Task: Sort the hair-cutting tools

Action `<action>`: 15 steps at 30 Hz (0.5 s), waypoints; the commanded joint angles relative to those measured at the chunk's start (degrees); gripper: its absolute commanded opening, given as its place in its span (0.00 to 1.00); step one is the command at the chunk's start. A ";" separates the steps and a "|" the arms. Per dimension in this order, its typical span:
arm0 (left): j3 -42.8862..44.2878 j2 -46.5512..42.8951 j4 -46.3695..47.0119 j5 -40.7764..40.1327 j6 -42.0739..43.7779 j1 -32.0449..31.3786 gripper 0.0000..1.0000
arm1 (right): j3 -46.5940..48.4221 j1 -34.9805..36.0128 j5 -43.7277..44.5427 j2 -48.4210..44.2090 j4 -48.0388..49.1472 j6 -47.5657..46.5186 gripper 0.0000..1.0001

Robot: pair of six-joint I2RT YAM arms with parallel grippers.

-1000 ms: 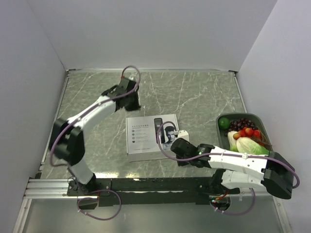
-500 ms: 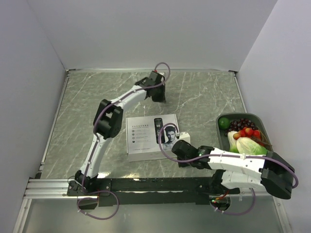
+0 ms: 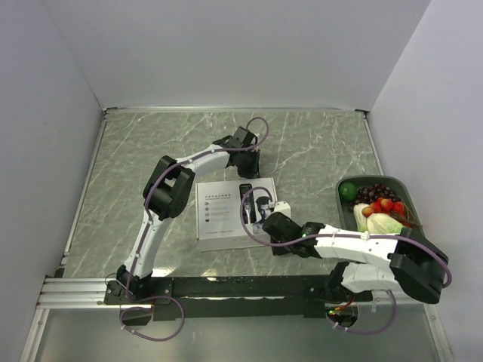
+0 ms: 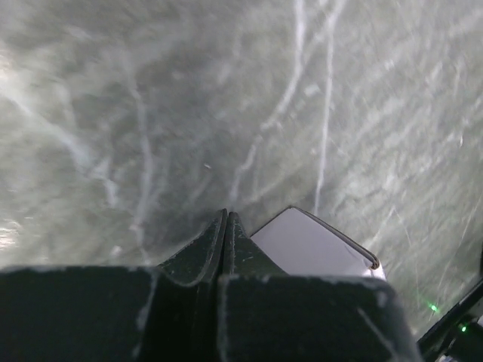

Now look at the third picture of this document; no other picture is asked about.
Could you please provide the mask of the white hair clipper kit box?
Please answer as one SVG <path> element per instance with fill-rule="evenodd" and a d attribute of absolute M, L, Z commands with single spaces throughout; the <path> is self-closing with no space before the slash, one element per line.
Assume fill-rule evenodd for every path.
<path fill-rule="evenodd" d="M 259 247 L 251 235 L 270 242 L 262 226 L 278 200 L 272 178 L 198 183 L 195 198 L 200 251 Z"/>

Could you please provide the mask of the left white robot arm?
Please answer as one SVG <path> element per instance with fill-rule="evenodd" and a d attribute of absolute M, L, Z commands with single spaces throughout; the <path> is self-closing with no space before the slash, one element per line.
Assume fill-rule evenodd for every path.
<path fill-rule="evenodd" d="M 214 141 L 200 152 L 159 159 L 143 190 L 143 221 L 138 236 L 115 276 L 130 302 L 139 303 L 149 296 L 155 255 L 169 225 L 186 208 L 196 179 L 227 167 L 235 167 L 242 178 L 257 178 L 258 147 L 266 138 L 239 127 L 233 135 Z"/>

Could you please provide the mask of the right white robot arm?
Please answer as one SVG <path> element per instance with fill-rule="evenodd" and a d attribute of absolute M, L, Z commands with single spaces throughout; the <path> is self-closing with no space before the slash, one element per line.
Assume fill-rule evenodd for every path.
<path fill-rule="evenodd" d="M 301 257 L 340 259 L 329 283 L 331 295 L 347 300 L 375 290 L 402 291 L 422 303 L 437 304 L 452 282 L 448 258 L 420 231 L 350 231 L 320 222 L 296 224 L 281 212 L 263 223 L 272 248 Z"/>

